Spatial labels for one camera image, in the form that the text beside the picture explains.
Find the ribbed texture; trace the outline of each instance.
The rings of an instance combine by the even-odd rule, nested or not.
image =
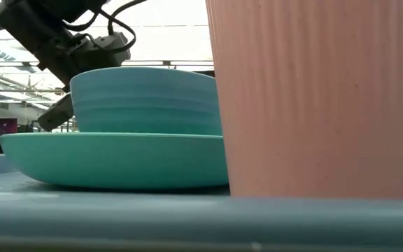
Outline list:
[[[403,0],[207,0],[233,195],[403,198]]]

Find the bowl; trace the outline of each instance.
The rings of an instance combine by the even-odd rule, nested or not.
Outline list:
[[[118,67],[71,79],[81,132],[222,135],[215,79],[175,69]]]

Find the ceiling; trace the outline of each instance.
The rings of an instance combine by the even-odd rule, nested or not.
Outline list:
[[[125,0],[111,0],[104,6],[104,10],[112,13],[125,3]],[[88,12],[75,24],[85,23],[91,17],[92,13]],[[205,0],[148,0],[122,12],[116,18],[136,32],[137,42],[131,49],[132,60],[212,60]],[[98,17],[85,32],[93,37],[105,36],[106,24],[106,19]],[[128,31],[116,25],[115,30],[131,38]],[[6,31],[0,31],[0,50],[10,53],[17,61],[36,61]],[[14,67],[0,67],[0,74],[21,83],[27,83],[30,75],[30,82],[37,83],[36,88],[39,89],[62,86],[48,72],[30,74]],[[50,96],[52,99],[57,98],[53,94]]]

